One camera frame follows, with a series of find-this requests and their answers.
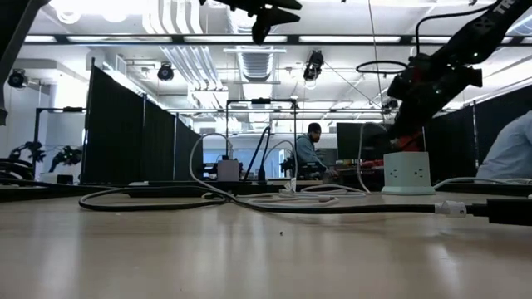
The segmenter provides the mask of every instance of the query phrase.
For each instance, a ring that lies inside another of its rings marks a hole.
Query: cable connector
[[[490,223],[532,226],[532,200],[488,199],[468,208],[476,217],[487,217]]]
[[[446,200],[443,203],[434,205],[434,213],[451,218],[465,218],[467,216],[467,208],[465,203]]]

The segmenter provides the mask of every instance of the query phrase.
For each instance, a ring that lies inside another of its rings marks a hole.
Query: black cable
[[[387,63],[404,67],[404,70],[408,68],[406,63],[400,61],[368,61],[364,62],[361,65],[357,66],[356,71],[361,74],[383,74],[383,75],[396,75],[401,74],[404,70],[400,71],[373,71],[373,70],[361,70],[364,66],[370,66],[372,64]]]
[[[346,213],[434,213],[434,204],[378,204],[351,207],[331,208],[270,208],[255,204],[235,201],[233,203],[265,213],[295,213],[295,214],[346,214]]]
[[[179,190],[179,189],[186,189],[188,190],[199,190],[206,193],[211,194],[217,194],[222,199],[216,199],[216,200],[209,200],[199,203],[173,203],[173,204],[142,204],[142,205],[103,205],[103,204],[93,204],[88,203],[89,199],[93,199],[96,197],[100,197],[103,195],[108,194],[132,194],[132,193],[139,193],[139,192],[154,192],[154,191],[171,191],[171,190]],[[202,208],[202,207],[208,207],[208,206],[214,206],[214,205],[221,205],[224,203],[227,203],[229,200],[223,195],[222,193],[219,193],[216,190],[207,189],[205,187],[200,186],[173,186],[173,187],[137,187],[137,188],[123,188],[123,189],[113,189],[113,190],[105,190],[96,192],[93,194],[88,194],[86,196],[83,196],[79,200],[79,205],[82,208],[90,209],[93,211],[100,211],[100,212],[140,212],[140,211],[174,211],[174,210],[183,210],[183,209],[191,209],[191,208]]]
[[[29,167],[29,168],[32,168],[33,165],[30,163],[30,162],[27,162],[27,161],[24,161],[24,160],[21,160],[21,159],[5,159],[5,158],[0,158],[0,163],[1,162],[5,162],[5,163],[13,163],[13,164],[20,164],[20,165],[23,165],[23,166],[26,166],[26,167]]]
[[[12,162],[0,162],[0,171],[8,174],[16,174],[21,179],[33,180],[32,168],[14,164]]]
[[[267,126],[264,128],[263,133],[260,135],[259,143],[257,144],[257,148],[255,149],[255,152],[253,153],[253,158],[251,159],[251,163],[249,163],[248,171],[246,171],[246,175],[244,176],[243,182],[248,181],[249,172],[251,171],[251,167],[253,166],[253,163],[255,162],[255,158],[257,157],[257,154],[260,150],[260,145],[263,143],[264,135],[266,135],[266,131],[268,131],[268,138],[270,136],[270,133],[272,131],[272,128],[270,126]]]
[[[422,18],[416,24],[416,53],[417,54],[420,53],[421,46],[420,46],[420,42],[419,42],[419,29],[420,29],[421,24],[423,22],[426,22],[426,21],[429,21],[429,20],[434,20],[434,19],[439,19],[439,18],[469,16],[469,15],[476,14],[476,13],[479,13],[479,12],[487,11],[488,9],[494,7],[495,5],[496,5],[496,3],[491,4],[491,5],[487,6],[487,7],[479,8],[479,9],[476,9],[476,10],[473,10],[473,11],[469,11],[469,12],[446,13],[446,14],[441,14],[441,15],[435,15],[435,16],[429,16],[429,17]],[[395,65],[398,65],[398,66],[403,66],[405,69],[408,68],[408,65],[406,63],[403,63],[403,62],[400,62],[400,61],[369,61],[369,62],[365,62],[365,63],[362,63],[361,65],[357,66],[356,70],[359,73],[362,73],[362,74],[366,73],[366,74],[383,74],[383,75],[396,75],[396,74],[400,74],[401,72],[404,71],[404,70],[401,70],[401,71],[364,71],[364,70],[360,70],[364,66],[369,66],[369,65],[377,64],[377,63],[395,64]]]
[[[422,23],[424,23],[424,22],[426,22],[428,20],[434,20],[434,19],[440,19],[440,18],[469,16],[469,15],[476,14],[476,13],[479,13],[479,12],[487,11],[488,9],[491,9],[492,7],[495,7],[496,3],[497,2],[495,2],[495,3],[491,4],[491,5],[488,5],[487,7],[479,8],[479,9],[472,10],[472,11],[469,11],[469,12],[446,13],[446,14],[441,14],[441,15],[435,15],[435,16],[429,16],[429,17],[422,18],[416,25],[416,53],[417,54],[420,53],[419,29],[420,29],[420,26],[421,26]]]
[[[32,180],[24,180],[24,179],[0,179],[0,184],[12,184],[17,185],[20,187],[48,187],[48,188],[55,188],[55,189],[79,189],[79,190],[87,190],[87,191],[98,191],[98,190],[109,190],[109,189],[116,189],[114,187],[108,187],[108,186],[83,186],[83,185],[70,185],[70,184],[53,184],[53,183],[44,183],[44,182],[36,182]]]

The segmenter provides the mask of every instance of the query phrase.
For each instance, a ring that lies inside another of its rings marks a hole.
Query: blue shirt
[[[532,111],[510,122],[499,133],[476,177],[532,178]]]
[[[327,168],[322,161],[316,155],[316,150],[314,149],[314,143],[310,140],[310,137],[307,134],[300,135],[296,139],[296,144],[298,147],[298,161],[301,163],[318,163],[322,167]]]

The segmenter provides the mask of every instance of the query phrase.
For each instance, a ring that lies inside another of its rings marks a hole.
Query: fluorescent light
[[[53,36],[27,36],[24,42],[56,42]]]
[[[401,37],[373,37],[370,36],[303,36],[299,37],[300,42],[331,42],[331,43],[353,43],[353,42],[399,42]]]
[[[172,42],[171,37],[121,37],[119,35],[112,36],[68,36],[66,37],[70,42]]]
[[[189,43],[202,43],[202,42],[217,42],[217,43],[253,43],[253,38],[250,35],[237,34],[237,35],[225,35],[225,36],[209,36],[209,35],[197,35],[183,37],[185,42]],[[286,42],[288,38],[286,36],[267,36],[264,39],[264,43],[269,42]]]
[[[376,123],[381,124],[382,120],[337,120],[337,124],[340,123],[349,123],[349,124],[366,124],[366,123]]]
[[[450,39],[450,37],[419,37],[419,42],[443,43],[448,42]]]
[[[264,49],[264,48],[225,48],[224,53],[245,53],[245,54],[274,54],[286,53],[286,49]]]
[[[194,114],[194,113],[217,113],[216,109],[168,109],[170,113]]]
[[[331,113],[380,113],[377,109],[337,109]]]
[[[274,113],[274,109],[229,109],[229,113]]]

